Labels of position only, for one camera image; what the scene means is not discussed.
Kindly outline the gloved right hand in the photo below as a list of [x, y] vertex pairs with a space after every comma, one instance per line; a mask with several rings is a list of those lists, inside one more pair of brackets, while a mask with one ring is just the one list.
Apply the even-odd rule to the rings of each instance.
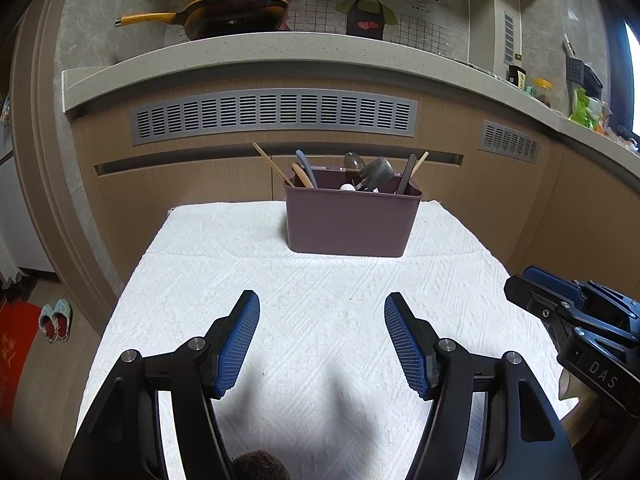
[[576, 399], [577, 404], [561, 420], [573, 448], [600, 450], [608, 444], [611, 427], [617, 424], [618, 408], [601, 398], [581, 380], [562, 370], [559, 399]]

